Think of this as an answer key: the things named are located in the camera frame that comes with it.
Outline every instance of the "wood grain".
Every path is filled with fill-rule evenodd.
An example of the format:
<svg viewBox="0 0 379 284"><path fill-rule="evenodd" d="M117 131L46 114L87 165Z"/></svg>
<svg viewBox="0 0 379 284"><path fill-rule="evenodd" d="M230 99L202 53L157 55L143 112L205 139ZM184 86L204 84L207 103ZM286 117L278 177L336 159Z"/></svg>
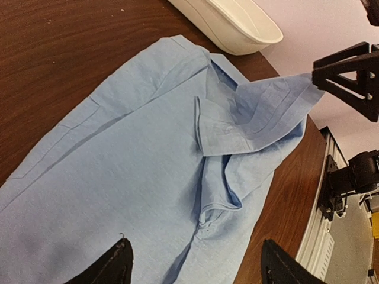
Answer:
<svg viewBox="0 0 379 284"><path fill-rule="evenodd" d="M107 76L177 34L220 52L166 0L0 1L0 185ZM277 76L260 53L228 58L249 80ZM304 141L276 171L236 283L259 283L265 238L296 254L324 148L309 121Z"/></svg>

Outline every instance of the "light blue fabric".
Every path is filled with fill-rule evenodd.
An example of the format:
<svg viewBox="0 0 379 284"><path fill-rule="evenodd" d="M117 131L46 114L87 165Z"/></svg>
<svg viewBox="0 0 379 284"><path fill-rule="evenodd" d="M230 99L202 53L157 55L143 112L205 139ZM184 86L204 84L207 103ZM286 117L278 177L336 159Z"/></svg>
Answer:
<svg viewBox="0 0 379 284"><path fill-rule="evenodd" d="M310 75L249 83L219 54L159 40L0 189L0 283L64 283L119 233L132 283L232 283L274 170L321 96Z"/></svg>

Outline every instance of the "white bin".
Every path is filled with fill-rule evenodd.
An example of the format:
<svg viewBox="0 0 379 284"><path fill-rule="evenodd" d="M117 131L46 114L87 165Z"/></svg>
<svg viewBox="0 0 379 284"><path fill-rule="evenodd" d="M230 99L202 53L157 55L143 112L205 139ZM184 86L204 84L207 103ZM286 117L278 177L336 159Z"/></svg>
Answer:
<svg viewBox="0 0 379 284"><path fill-rule="evenodd" d="M250 54L283 33L253 0L169 0L223 51Z"/></svg>

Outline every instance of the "yellow object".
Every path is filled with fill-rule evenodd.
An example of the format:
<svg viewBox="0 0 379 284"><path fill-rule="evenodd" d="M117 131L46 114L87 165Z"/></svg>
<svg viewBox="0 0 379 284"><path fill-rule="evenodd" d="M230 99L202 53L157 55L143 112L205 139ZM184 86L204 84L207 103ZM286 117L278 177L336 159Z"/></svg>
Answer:
<svg viewBox="0 0 379 284"><path fill-rule="evenodd" d="M379 212L372 215L372 235L374 238L379 239Z"/></svg>

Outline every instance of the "folded garment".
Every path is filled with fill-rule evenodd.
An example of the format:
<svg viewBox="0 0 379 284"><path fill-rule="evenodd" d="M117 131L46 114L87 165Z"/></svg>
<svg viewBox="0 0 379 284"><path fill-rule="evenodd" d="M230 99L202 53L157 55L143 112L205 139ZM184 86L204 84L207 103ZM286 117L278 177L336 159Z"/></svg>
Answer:
<svg viewBox="0 0 379 284"><path fill-rule="evenodd" d="M233 283L274 170L322 94L310 75L250 83L181 36L159 40L0 189L0 283L65 283L119 233L132 283Z"/></svg>

